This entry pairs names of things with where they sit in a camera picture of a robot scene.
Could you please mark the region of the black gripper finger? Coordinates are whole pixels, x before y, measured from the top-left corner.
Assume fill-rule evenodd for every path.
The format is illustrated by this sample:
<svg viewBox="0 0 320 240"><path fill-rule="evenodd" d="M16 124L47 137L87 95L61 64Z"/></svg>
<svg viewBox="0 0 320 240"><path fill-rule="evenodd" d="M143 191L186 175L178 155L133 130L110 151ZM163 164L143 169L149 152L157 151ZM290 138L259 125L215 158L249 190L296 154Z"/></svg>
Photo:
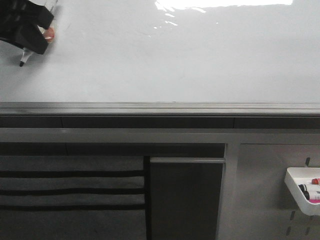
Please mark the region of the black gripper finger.
<svg viewBox="0 0 320 240"><path fill-rule="evenodd" d="M0 17L0 40L20 49L44 54L48 42L39 28L49 28L49 14L31 16L7 13Z"/></svg>
<svg viewBox="0 0 320 240"><path fill-rule="evenodd" d="M54 19L54 15L44 5L35 4L29 0L16 0L14 10L19 23L35 24L46 30Z"/></svg>

